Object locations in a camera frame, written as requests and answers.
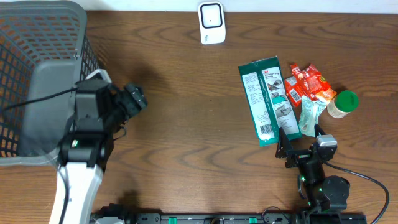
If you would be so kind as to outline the light green wipes pouch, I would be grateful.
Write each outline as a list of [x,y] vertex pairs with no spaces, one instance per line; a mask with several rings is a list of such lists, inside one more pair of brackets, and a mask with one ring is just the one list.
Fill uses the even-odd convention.
[[327,104],[322,100],[312,101],[310,98],[303,95],[301,106],[302,109],[298,126],[302,134],[315,137],[315,125],[318,124],[318,118]]

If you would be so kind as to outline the small orange box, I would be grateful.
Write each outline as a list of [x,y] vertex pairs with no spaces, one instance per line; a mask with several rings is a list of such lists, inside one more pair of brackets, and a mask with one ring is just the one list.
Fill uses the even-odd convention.
[[326,105],[337,95],[337,92],[331,88],[319,91],[315,96],[318,100],[324,102]]

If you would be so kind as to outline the green lid jar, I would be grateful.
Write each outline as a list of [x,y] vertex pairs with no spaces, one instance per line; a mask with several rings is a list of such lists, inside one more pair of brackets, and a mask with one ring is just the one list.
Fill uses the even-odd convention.
[[357,94],[351,90],[345,90],[331,100],[327,106],[327,112],[333,118],[344,118],[358,106],[359,98]]

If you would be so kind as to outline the red snack packet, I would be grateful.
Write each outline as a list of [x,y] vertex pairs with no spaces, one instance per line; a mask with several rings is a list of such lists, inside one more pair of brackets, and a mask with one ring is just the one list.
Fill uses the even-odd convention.
[[[308,73],[308,77],[306,78],[310,91],[312,94],[316,95],[319,91],[327,90],[331,88],[331,85],[326,81],[323,75],[320,73],[319,70],[316,69],[314,64],[310,64],[306,69],[303,71]],[[284,80],[285,92],[294,107],[300,106],[302,102],[302,97],[304,92],[302,91],[301,87],[297,83],[295,77],[292,76],[288,77]]]

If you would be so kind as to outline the green 3M package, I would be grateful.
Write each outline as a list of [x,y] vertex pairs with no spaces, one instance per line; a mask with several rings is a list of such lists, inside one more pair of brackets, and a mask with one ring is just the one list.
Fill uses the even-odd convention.
[[238,67],[260,146],[278,142],[282,128],[289,140],[299,139],[293,107],[286,95],[277,57],[256,60]]

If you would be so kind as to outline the red Nescafe stick sachet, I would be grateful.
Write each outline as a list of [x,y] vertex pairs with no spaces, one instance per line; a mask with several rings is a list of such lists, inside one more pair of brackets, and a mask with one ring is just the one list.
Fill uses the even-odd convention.
[[301,87],[304,94],[309,97],[311,100],[315,99],[315,95],[311,93],[308,82],[306,78],[308,77],[308,73],[301,70],[297,64],[290,65],[292,70],[292,74],[297,80],[297,83]]

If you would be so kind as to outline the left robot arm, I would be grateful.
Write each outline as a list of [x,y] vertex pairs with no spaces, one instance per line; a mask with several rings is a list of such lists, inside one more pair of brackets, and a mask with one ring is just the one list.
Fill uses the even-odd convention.
[[87,79],[76,84],[71,128],[57,145],[57,190],[51,223],[89,223],[114,135],[147,107],[141,87]]

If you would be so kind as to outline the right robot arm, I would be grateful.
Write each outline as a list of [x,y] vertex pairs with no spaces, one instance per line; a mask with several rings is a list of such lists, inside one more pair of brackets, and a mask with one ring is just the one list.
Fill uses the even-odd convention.
[[279,129],[276,158],[285,159],[286,168],[298,168],[298,192],[308,200],[304,208],[291,216],[292,223],[341,223],[347,208],[350,183],[345,178],[326,176],[323,165],[333,158],[338,143],[315,125],[315,142],[302,150],[293,149],[283,128]]

